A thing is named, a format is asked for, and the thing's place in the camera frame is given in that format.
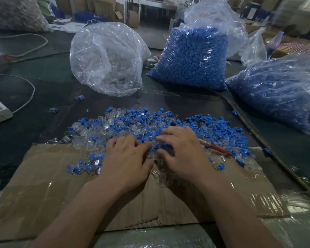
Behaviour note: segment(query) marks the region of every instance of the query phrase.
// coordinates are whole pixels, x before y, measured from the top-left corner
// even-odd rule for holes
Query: white cable
[[[45,45],[48,43],[47,38],[45,38],[45,37],[43,37],[43,36],[41,36],[41,35],[32,34],[32,33],[20,34],[20,35],[12,35],[12,36],[0,36],[0,38],[12,38],[12,37],[19,37],[19,36],[24,36],[24,35],[40,36],[40,37],[42,37],[42,38],[45,39],[45,43],[42,44],[42,45],[40,45],[40,46],[38,46],[38,47],[36,47],[36,48],[34,48],[34,49],[31,49],[31,50],[29,50],[29,51],[27,51],[27,52],[25,52],[25,53],[22,53],[22,54],[20,54],[20,55],[10,55],[10,54],[7,54],[7,53],[0,53],[0,54],[8,55],[8,56],[13,57],[13,58],[20,58],[20,57],[25,56],[26,54],[29,54],[29,53],[31,53],[31,52],[37,50],[37,49],[40,49],[41,47],[45,46]]]
[[[11,76],[11,77],[17,77],[17,78],[21,78],[21,79],[24,79],[25,81],[27,81],[29,84],[31,84],[31,86],[33,87],[33,92],[32,92],[32,95],[30,97],[30,99],[24,104],[22,105],[20,108],[18,108],[17,110],[15,110],[14,112],[12,112],[13,114],[15,112],[18,112],[21,108],[23,108],[25,105],[27,105],[32,99],[33,99],[33,95],[34,95],[34,92],[36,91],[36,88],[34,87],[34,85],[29,81],[27,80],[26,78],[24,77],[19,77],[19,76],[13,76],[13,75],[5,75],[5,74],[0,74],[0,76]]]
[[[24,36],[24,35],[35,35],[35,36],[40,36],[40,37],[42,37],[42,38],[45,39],[45,43],[43,43],[42,45],[40,45],[40,46],[38,46],[38,47],[36,47],[36,48],[34,48],[34,49],[31,49],[31,50],[29,50],[29,51],[27,51],[27,52],[25,52],[25,53],[22,53],[22,54],[20,54],[20,55],[10,55],[10,54],[6,54],[6,53],[0,53],[0,57],[1,57],[2,55],[8,55],[8,56],[13,57],[13,58],[20,58],[20,57],[25,56],[25,55],[27,55],[27,54],[29,54],[29,53],[31,53],[31,52],[37,50],[37,49],[40,49],[41,47],[45,46],[45,45],[48,43],[47,38],[45,38],[45,37],[43,37],[43,36],[41,36],[41,35],[32,34],[32,33],[20,34],[20,35],[12,35],[12,36],[0,36],[0,38],[12,38],[12,37],[19,37],[19,36]],[[33,95],[34,95],[34,92],[36,91],[36,88],[34,87],[34,85],[33,85],[29,80],[27,80],[27,79],[24,78],[24,77],[13,76],[13,75],[5,75],[5,74],[0,74],[0,76],[12,76],[12,77],[21,78],[21,79],[24,79],[25,81],[27,81],[27,82],[33,87],[33,92],[32,92],[32,95],[31,95],[30,99],[29,99],[24,105],[22,105],[20,108],[18,108],[18,109],[15,110],[14,112],[12,112],[12,113],[14,114],[15,112],[18,112],[21,108],[25,107],[25,106],[33,99]]]

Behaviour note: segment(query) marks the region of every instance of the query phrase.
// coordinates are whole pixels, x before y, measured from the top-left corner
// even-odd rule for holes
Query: person's right hand
[[[179,177],[198,186],[204,179],[212,179],[216,175],[208,155],[191,128],[172,126],[163,129],[162,133],[164,135],[157,136],[156,140],[172,145],[174,156],[163,149],[157,150],[157,154]]]

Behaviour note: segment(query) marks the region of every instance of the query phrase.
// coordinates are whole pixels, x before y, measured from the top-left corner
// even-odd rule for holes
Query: blue plastic bag
[[[256,63],[226,84],[257,111],[310,133],[310,56],[290,54]]]
[[[226,90],[227,34],[213,27],[173,28],[162,57],[147,74],[164,82]]]

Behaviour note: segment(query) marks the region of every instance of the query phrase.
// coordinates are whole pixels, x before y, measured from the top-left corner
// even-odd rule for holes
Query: person's left hand
[[[111,139],[106,145],[106,155],[97,178],[102,185],[123,194],[144,182],[153,168],[153,160],[143,162],[144,154],[152,142],[139,144],[134,135]]]

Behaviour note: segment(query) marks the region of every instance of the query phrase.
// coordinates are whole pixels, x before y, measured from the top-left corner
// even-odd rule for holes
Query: forearm
[[[30,247],[88,247],[103,216],[119,197],[113,188],[96,183],[96,180],[86,183]]]
[[[198,187],[215,217],[226,247],[273,247],[281,244],[235,192],[224,174]]]

